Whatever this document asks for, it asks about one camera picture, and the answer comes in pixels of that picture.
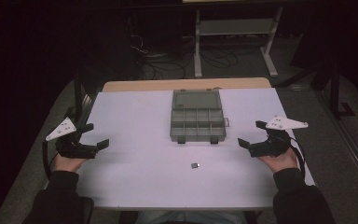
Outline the grey plastic compartment box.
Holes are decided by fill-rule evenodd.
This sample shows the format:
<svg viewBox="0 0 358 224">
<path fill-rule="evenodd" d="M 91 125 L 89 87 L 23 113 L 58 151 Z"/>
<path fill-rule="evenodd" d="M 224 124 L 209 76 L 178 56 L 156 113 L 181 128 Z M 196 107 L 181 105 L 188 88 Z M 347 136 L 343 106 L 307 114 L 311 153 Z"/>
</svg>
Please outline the grey plastic compartment box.
<svg viewBox="0 0 358 224">
<path fill-rule="evenodd" d="M 219 90 L 176 90 L 172 96 L 170 137 L 173 142 L 209 142 L 226 139 L 226 120 Z"/>
</svg>

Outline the white metal desk frame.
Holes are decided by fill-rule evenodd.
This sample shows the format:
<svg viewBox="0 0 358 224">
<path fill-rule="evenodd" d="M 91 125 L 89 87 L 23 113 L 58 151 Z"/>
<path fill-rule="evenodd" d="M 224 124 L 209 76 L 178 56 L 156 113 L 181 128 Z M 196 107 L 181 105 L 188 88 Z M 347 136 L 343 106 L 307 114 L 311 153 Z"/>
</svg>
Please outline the white metal desk frame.
<svg viewBox="0 0 358 224">
<path fill-rule="evenodd" d="M 276 35 L 283 7 L 275 10 L 272 18 L 241 19 L 241 20 L 213 20 L 207 21 L 200 18 L 200 12 L 196 11 L 195 24 L 195 53 L 194 71 L 195 77 L 202 77 L 200 61 L 200 38 L 208 35 L 267 35 L 267 43 L 260 47 L 264 63 L 271 77 L 276 77 L 278 72 L 270 58 L 269 52 Z"/>
</svg>

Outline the person's left hand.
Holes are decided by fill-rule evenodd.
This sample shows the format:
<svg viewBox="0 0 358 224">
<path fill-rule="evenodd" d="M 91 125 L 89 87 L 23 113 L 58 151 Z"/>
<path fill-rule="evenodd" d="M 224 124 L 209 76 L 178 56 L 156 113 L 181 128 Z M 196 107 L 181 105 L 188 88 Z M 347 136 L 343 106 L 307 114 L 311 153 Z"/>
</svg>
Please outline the person's left hand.
<svg viewBox="0 0 358 224">
<path fill-rule="evenodd" d="M 60 154 L 55 159 L 54 170 L 76 173 L 86 159 L 72 159 L 62 157 Z"/>
</svg>

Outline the black metal stand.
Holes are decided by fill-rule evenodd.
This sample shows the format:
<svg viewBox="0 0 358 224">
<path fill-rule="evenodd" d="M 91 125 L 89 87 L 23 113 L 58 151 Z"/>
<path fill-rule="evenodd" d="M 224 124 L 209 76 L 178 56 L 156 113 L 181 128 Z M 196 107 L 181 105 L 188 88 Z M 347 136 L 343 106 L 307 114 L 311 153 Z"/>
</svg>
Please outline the black metal stand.
<svg viewBox="0 0 358 224">
<path fill-rule="evenodd" d="M 339 83 L 340 73 L 338 72 L 337 63 L 332 62 L 329 108 L 336 119 L 341 119 L 342 117 L 353 117 L 354 112 L 352 111 L 350 105 L 339 101 Z"/>
<path fill-rule="evenodd" d="M 86 125 L 98 93 L 102 86 L 95 80 L 77 76 L 74 79 L 75 102 L 65 112 L 77 129 Z"/>
</svg>

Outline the white table mat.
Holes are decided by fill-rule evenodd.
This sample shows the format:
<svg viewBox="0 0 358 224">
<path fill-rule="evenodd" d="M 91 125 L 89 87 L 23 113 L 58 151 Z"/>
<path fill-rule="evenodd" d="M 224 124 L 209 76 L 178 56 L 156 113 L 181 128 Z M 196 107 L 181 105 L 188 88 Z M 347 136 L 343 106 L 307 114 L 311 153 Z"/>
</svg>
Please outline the white table mat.
<svg viewBox="0 0 358 224">
<path fill-rule="evenodd" d="M 266 140 L 257 120 L 285 114 L 273 89 L 220 92 L 227 137 L 212 145 L 170 138 L 171 91 L 100 93 L 81 141 L 108 139 L 108 148 L 82 165 L 77 190 L 99 207 L 120 210 L 264 210 L 276 187 L 270 169 L 240 147 Z M 199 163 L 197 169 L 191 163 Z"/>
</svg>

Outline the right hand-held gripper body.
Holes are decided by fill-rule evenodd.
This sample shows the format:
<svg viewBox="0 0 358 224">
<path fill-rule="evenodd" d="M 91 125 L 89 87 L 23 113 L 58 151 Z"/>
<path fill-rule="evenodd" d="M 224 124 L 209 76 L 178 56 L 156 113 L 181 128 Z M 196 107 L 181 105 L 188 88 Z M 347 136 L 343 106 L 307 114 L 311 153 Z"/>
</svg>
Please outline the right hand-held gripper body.
<svg viewBox="0 0 358 224">
<path fill-rule="evenodd" d="M 264 142 L 250 144 L 248 148 L 251 156 L 280 156 L 291 146 L 291 137 L 287 130 L 308 128 L 309 124 L 305 121 L 297 121 L 281 116 L 275 116 L 266 122 L 267 139 Z"/>
</svg>

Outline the person's right hand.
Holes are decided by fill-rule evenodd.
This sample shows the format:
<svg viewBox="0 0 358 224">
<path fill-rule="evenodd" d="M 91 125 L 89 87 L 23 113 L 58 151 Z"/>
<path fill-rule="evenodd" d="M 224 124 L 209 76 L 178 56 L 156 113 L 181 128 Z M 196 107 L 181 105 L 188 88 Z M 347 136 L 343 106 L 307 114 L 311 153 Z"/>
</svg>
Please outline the person's right hand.
<svg viewBox="0 0 358 224">
<path fill-rule="evenodd" d="M 264 162 L 273 174 L 284 169 L 297 168 L 296 153 L 291 148 L 278 157 L 264 156 L 258 159 Z"/>
</svg>

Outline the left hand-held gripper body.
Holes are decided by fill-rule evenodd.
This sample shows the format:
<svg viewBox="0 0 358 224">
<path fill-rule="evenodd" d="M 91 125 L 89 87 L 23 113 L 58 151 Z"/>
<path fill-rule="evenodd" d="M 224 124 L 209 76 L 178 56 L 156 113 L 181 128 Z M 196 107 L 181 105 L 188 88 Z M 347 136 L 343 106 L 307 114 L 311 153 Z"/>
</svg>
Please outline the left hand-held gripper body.
<svg viewBox="0 0 358 224">
<path fill-rule="evenodd" d="M 45 137 L 45 140 L 55 140 L 56 150 L 62 157 L 72 159 L 94 159 L 98 153 L 97 146 L 81 144 L 81 136 L 82 134 L 77 131 L 74 123 L 69 118 L 65 118 Z"/>
</svg>

